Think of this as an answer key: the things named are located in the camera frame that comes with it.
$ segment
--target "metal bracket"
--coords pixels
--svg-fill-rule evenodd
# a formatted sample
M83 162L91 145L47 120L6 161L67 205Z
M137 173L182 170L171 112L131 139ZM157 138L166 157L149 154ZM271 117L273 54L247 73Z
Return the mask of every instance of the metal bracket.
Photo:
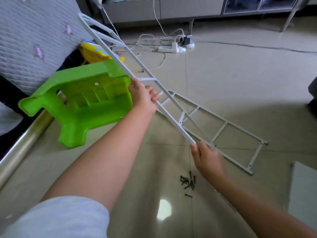
M142 69L149 75L149 77L147 78L138 78L141 82L144 81L150 81L150 82L154 82L156 83L156 85L162 90L159 95L161 94L166 94L167 95L167 99L165 101L163 101L162 103L160 103L159 101L156 102L156 106L158 108L158 112L160 112L161 114L163 114L173 125L174 127L186 138L186 140L189 143L194 143L196 144L195 140L192 137L195 137L198 140L203 140L204 142L206 142L206 144L208 144L210 147L216 149L218 152L220 152L227 160L229 160L231 163L233 163L234 165L236 165L237 167L239 167L240 169L242 169L243 171L245 171L246 173L248 173L249 175L252 175L253 172L250 170L252 167L253 162L255 161L255 159L257 158L257 155L259 153L259 151L262 148L263 144L267 144L267 141L264 141L263 139L259 138L258 136L250 133L249 131L241 128L240 126L220 117L219 115L201 107L200 105L194 103L193 101L185 98L184 96L170 91L170 90L166 90L164 88L164 86L154 77L154 75L150 72L150 70L148 70L144 64L137 58L136 55L134 55L134 53L125 45L125 43L120 39L120 37L117 36L117 34L111 30L110 28L106 27L105 25L93 20L92 18L90 18L89 16L79 13L79 18L80 21L82 22L85 30L96 40L96 42L112 57L112 59L119 65L120 68L122 68L125 73L129 76L129 77L135 77L135 75L125 66L124 63L121 62L121 60L114 54L114 52L103 42L102 39L109 41L111 43L114 43L116 45L119 45L121 47L124 47L125 50L133 57L133 59L142 67ZM108 32L112 37L109 37L105 34L102 34L100 32L97 32L95 30L93 30L92 28L90 28L89 25L96 25L97 27L103 29L104 31ZM196 106L196 108L190 112L189 114L184 110L184 108L182 108L182 106L175 100L174 97L179 97L183 100L186 100L187 102L193 104ZM169 101L172 101L176 107L182 112L179 120L175 120L174 117L165 109L164 105L167 104ZM216 135L211 139L206 132L200 128L200 126L193 120L192 116L199 110L204 110L205 112L216 116L217 118L221 119L224 121L224 125L219 129L219 131L216 133ZM190 131L188 128L184 127L183 125L185 124L185 122L190 121L203 135L204 137L199 137L198 135L196 135L195 133L193 133L192 131ZM260 141L260 145L257 148L254 156L252 157L250 163L248 164L247 167L244 167L242 164L240 164L239 162L237 162L236 160L234 160L232 157L228 156L227 154L223 153L222 151L220 151L218 148L215 148L214 145L214 141L217 139L217 137L220 135L220 133L222 132L222 130L226 127L226 125L232 125L235 128L237 128L238 130L244 132L245 134L253 137L254 139Z

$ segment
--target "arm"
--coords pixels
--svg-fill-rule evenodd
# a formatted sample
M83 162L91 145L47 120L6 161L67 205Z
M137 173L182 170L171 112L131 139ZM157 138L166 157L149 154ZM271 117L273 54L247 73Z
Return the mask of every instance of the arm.
M317 237L317 232L290 214L272 208L234 184L224 171L222 155L202 141L197 145L191 144L197 169L236 208L258 237Z
M151 86L144 88L136 78L131 81L133 108L58 177L41 201L58 196L82 196L100 202L111 211L128 179L158 100Z

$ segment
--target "hand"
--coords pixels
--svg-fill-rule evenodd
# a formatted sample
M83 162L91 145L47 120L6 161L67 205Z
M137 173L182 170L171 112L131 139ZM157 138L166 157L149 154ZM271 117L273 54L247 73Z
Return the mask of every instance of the hand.
M218 151L208 147L203 141L198 141L197 145L191 144L191 150L195 166L202 176L210 183L226 178L224 157Z
M155 113L155 103L159 99L159 96L150 85L143 87L140 80L132 77L128 89L131 93L133 107L140 106L150 111L152 114Z

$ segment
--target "yellow toy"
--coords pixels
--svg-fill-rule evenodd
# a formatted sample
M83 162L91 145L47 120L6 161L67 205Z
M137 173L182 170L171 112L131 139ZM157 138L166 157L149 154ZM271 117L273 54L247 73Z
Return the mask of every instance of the yellow toy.
M81 43L81 47L84 58L89 63L101 62L112 59L112 57L110 57L109 54L101 48L101 46L93 42L83 41ZM124 57L119 57L119 55L117 55L117 57L121 60L121 62L124 62Z

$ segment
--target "forearm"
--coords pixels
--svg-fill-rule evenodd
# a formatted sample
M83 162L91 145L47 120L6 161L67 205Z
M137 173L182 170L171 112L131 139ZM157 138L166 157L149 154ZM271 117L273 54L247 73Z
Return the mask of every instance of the forearm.
M153 113L136 106L88 148L43 197L83 196L111 211L133 166Z
M304 223L259 201L228 178L218 179L212 185L236 208L258 237L316 237L316 232Z

